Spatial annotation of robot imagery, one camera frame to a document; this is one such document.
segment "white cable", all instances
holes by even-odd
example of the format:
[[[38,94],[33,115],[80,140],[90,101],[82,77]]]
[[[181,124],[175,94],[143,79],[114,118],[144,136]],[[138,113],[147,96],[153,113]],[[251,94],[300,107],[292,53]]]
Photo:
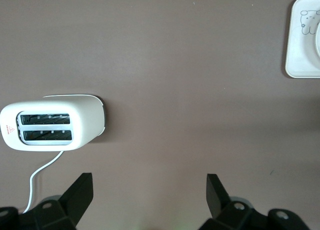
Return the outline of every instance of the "white cable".
[[[28,202],[28,205],[26,206],[26,209],[23,211],[23,213],[25,214],[30,206],[31,206],[31,203],[32,203],[32,196],[33,196],[33,192],[34,192],[34,187],[33,187],[33,179],[34,179],[34,176],[40,172],[42,169],[45,169],[46,167],[48,167],[49,165],[53,164],[58,158],[60,158],[60,156],[64,153],[64,151],[61,151],[54,159],[52,159],[50,162],[48,162],[47,164],[43,165],[42,167],[38,168],[30,177],[30,194],[29,194],[29,202]]]

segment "screw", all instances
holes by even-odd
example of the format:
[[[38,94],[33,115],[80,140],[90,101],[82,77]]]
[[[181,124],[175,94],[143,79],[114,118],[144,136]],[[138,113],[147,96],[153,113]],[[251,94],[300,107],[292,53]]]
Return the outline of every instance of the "screw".
[[[52,206],[52,203],[47,202],[47,203],[43,204],[42,209],[48,209],[48,208],[51,208],[51,206]]]
[[[289,216],[284,211],[277,211],[276,215],[281,219],[289,219]]]
[[[7,215],[9,213],[8,210],[4,210],[4,211],[0,211],[0,218],[4,217],[5,215]]]
[[[238,210],[245,210],[245,206],[240,202],[235,203],[234,207]]]

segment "plate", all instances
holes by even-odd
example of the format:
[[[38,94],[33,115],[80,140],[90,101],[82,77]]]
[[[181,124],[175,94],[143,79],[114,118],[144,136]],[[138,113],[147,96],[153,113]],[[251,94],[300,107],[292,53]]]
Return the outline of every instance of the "plate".
[[[320,0],[292,6],[285,71],[293,78],[320,78]]]

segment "brown floor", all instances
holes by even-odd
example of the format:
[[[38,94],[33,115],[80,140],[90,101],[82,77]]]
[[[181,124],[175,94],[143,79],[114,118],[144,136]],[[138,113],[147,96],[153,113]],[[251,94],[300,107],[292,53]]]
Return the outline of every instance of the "brown floor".
[[[94,94],[107,131],[36,178],[35,202],[93,173],[79,230],[196,230],[206,174],[262,214],[320,229],[320,80],[285,73],[295,0],[0,0],[0,108]],[[0,138],[0,206],[24,208],[57,153]]]

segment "toaster logo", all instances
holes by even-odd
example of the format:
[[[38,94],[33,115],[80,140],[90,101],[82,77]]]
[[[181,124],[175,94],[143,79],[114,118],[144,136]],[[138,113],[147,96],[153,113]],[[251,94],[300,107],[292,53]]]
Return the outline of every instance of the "toaster logo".
[[[6,132],[7,132],[8,134],[12,133],[14,130],[15,130],[15,129],[14,129],[13,127],[10,127],[10,126],[6,125]]]

